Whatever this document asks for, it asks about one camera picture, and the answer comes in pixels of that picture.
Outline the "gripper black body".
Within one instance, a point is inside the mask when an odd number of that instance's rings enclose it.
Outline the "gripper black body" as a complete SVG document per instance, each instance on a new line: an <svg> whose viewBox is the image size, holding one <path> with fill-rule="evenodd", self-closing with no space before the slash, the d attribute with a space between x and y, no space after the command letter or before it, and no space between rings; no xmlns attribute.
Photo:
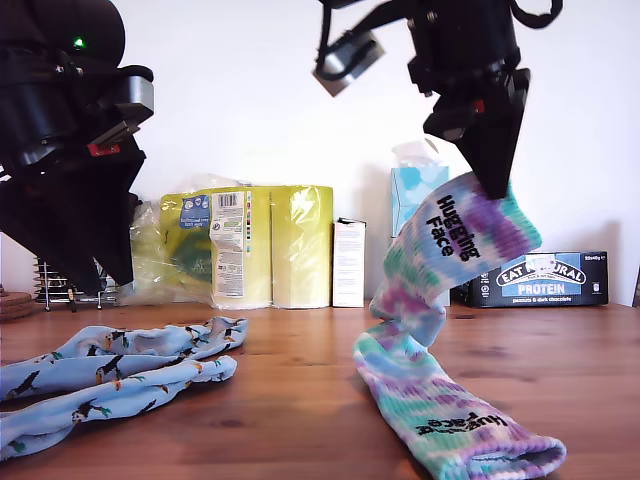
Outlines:
<svg viewBox="0 0 640 480"><path fill-rule="evenodd" d="M424 132L461 139L469 105L483 99L489 128L499 126L516 89L528 74L517 68L521 55L510 13L416 13L409 20L415 57L409 64L418 90L439 100Z"/></svg>
<svg viewBox="0 0 640 480"><path fill-rule="evenodd" d="M82 149L93 156L115 152L152 115L150 74L86 75L3 87L1 166L7 160L19 167L46 167Z"/></svg>

